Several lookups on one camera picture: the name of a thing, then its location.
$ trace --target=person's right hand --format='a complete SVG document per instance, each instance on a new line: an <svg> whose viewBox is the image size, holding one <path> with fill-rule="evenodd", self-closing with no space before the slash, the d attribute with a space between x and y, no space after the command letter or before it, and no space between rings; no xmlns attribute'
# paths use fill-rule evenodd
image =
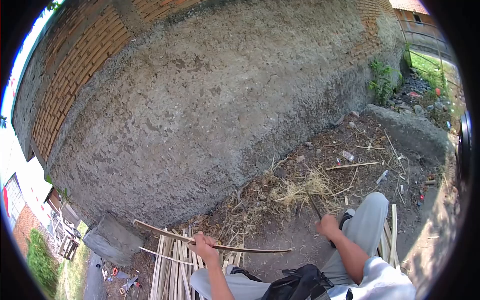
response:
<svg viewBox="0 0 480 300"><path fill-rule="evenodd" d="M333 240L335 235L342 234L342 231L338 229L338 222L332 215L325 215L321 221L315 223L317 232L325 236L328 240Z"/></svg>
<svg viewBox="0 0 480 300"><path fill-rule="evenodd" d="M190 250L198 254L207 266L213 266L215 264L220 265L219 256L217 249L214 249L216 241L209 237L204 236L203 232L199 232L193 236L196 245L189 244L188 247Z"/></svg>

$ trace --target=window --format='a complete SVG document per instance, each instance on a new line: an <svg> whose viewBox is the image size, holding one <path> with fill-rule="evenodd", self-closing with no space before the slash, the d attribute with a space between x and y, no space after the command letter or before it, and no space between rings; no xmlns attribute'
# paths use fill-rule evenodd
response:
<svg viewBox="0 0 480 300"><path fill-rule="evenodd" d="M421 24L421 19L420 19L420 16L419 16L419 15L414 14L413 17L415 18L415 21L416 21L417 23L420 23L420 24Z"/></svg>

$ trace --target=sky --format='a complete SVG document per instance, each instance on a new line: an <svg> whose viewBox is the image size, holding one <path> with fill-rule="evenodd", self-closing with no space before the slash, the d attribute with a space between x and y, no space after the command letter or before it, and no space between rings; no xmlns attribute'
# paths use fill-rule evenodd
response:
<svg viewBox="0 0 480 300"><path fill-rule="evenodd" d="M25 38L22 51L17 54L15 59L8 87L1 101L1 115L7 117L7 128L0 129L0 182L6 184L8 179L16 172L25 201L42 223L48 222L46 214L51 210L48 205L44 205L44 209L41 209L41 203L50 191L51 185L44 180L43 168L36 157L29 162L25 160L18 138L13 130L10 116L13 109L13 94L18 85L18 78L30 50L52 14L53 12L46 11L43 17L38 18L34 23L32 31Z"/></svg>

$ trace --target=leg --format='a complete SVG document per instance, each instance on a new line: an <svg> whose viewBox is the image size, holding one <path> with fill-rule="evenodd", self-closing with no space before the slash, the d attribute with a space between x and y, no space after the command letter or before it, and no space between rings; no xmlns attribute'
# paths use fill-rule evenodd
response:
<svg viewBox="0 0 480 300"><path fill-rule="evenodd" d="M244 274L230 274L232 268L233 265L227 267L225 279L235 300L261 299L270 284L250 280ZM195 271L190 278L190 285L206 299L212 298L208 269Z"/></svg>
<svg viewBox="0 0 480 300"><path fill-rule="evenodd" d="M345 221L342 232L369 256L373 256L380 241L387 212L388 200L385 196L379 192L370 193L358 207L353 218ZM338 251L335 251L322 268L322 272L335 285L355 284L347 275Z"/></svg>

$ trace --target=knee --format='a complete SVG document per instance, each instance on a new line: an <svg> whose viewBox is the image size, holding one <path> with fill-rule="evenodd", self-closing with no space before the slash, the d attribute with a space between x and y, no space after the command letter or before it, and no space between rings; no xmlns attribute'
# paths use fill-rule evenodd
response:
<svg viewBox="0 0 480 300"><path fill-rule="evenodd" d="M204 285L207 281L208 281L207 269L198 269L190 277L190 285L195 289Z"/></svg>
<svg viewBox="0 0 480 300"><path fill-rule="evenodd" d="M368 194L363 202L365 202L365 204L374 205L375 207L384 206L388 209L388 200L385 198L385 195L380 192L372 192Z"/></svg>

